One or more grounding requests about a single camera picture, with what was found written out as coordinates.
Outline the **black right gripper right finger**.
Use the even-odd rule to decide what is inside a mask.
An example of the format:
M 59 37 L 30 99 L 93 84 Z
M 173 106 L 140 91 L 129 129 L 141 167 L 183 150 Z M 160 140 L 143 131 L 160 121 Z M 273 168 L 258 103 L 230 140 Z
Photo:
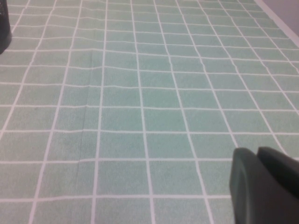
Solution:
M 298 199 L 299 162 L 271 147 L 259 147 L 257 157 L 279 185 Z

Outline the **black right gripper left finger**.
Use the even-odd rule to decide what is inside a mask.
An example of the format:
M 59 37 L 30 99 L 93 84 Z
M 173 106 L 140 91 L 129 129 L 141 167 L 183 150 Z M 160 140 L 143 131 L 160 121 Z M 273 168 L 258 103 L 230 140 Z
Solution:
M 229 182 L 235 223 L 297 224 L 299 199 L 282 188 L 257 153 L 236 148 Z

